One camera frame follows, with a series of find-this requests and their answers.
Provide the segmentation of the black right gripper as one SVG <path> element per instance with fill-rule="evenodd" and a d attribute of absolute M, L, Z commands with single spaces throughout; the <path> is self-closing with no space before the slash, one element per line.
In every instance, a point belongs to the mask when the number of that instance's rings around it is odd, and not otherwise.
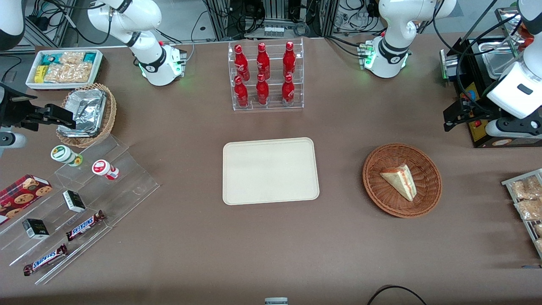
<path fill-rule="evenodd" d="M 31 104 L 35 95 L 28 95 L 12 89 L 1 83 L 1 107 L 0 122 L 2 127 L 16 127 L 28 130 L 38 130 L 39 124 L 64 126 L 68 129 L 75 129 L 76 122 L 73 120 L 73 113 L 55 104 L 46 104 L 41 108 L 38 123 L 27 122 L 27 117 L 35 112 L 35 106 Z"/>

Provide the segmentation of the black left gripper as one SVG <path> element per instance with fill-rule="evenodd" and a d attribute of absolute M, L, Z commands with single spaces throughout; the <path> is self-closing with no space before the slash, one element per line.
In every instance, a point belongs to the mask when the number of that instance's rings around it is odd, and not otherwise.
<path fill-rule="evenodd" d="M 501 118 L 501 112 L 498 108 L 490 107 L 489 110 L 482 110 L 481 106 L 476 106 L 466 100 L 457 100 L 458 110 L 444 110 L 443 124 L 445 132 L 451 131 L 455 126 L 463 123 L 473 122 L 474 120 L 494 120 Z"/>

